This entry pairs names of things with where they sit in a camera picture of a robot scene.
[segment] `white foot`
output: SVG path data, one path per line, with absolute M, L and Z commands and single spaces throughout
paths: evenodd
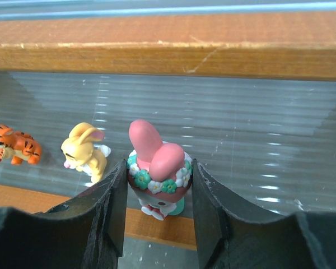
M 152 216 L 155 217 L 157 220 L 164 220 L 164 217 L 158 210 L 153 210 L 152 211 Z
M 143 213 L 145 213 L 148 216 L 152 215 L 152 211 L 146 206 L 142 206 L 141 210 L 142 210 Z
M 85 186 L 86 187 L 90 187 L 90 186 L 93 186 L 94 184 L 92 183 L 92 182 L 87 182 L 87 183 L 85 183 Z
M 105 155 L 105 157 L 108 157 L 111 154 L 111 149 L 106 145 L 101 145 L 99 150 L 103 153 L 103 155 Z

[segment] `orange striped tiger toy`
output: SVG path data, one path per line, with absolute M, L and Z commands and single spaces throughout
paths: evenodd
M 23 160 L 38 164 L 41 146 L 28 133 L 14 132 L 12 128 L 0 124 L 0 161 L 12 157 L 11 164 L 20 165 Z

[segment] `wooden ledge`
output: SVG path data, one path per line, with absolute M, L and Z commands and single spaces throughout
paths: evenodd
M 69 197 L 0 185 L 0 206 L 36 213 L 46 212 Z M 159 221 L 136 209 L 127 209 L 125 235 L 149 242 L 197 250 L 193 219 L 168 216 Z
M 336 11 L 0 21 L 0 69 L 336 80 Z

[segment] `toy figurine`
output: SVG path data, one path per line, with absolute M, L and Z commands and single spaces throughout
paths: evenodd
M 163 142 L 157 130 L 143 119 L 129 127 L 134 147 L 127 161 L 128 183 L 141 210 L 163 220 L 184 209 L 184 196 L 192 183 L 192 159 L 177 144 Z
M 61 151 L 66 157 L 64 166 L 85 172 L 91 176 L 93 184 L 100 181 L 107 166 L 106 158 L 110 155 L 111 149 L 105 145 L 94 149 L 93 142 L 102 141 L 104 138 L 103 131 L 89 123 L 82 122 L 76 125 L 61 145 Z
M 42 149 L 28 133 L 14 132 L 12 128 L 0 124 L 0 162 L 12 158 L 11 164 L 20 165 L 25 160 L 38 164 Z

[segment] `glass surface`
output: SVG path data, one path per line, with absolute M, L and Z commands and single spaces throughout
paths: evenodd
M 0 20 L 336 10 L 334 0 L 0 0 Z
M 105 132 L 108 171 L 132 151 L 137 118 L 261 207 L 336 211 L 336 82 L 0 72 L 0 123 L 44 150 L 38 166 L 2 161 L 0 184 L 74 196 L 90 177 L 63 166 L 60 145 L 73 126 Z M 190 193 L 186 200 L 182 215 L 192 217 Z M 128 207 L 140 208 L 130 189 Z M 120 268 L 197 266 L 195 252 L 134 239 L 121 260 Z

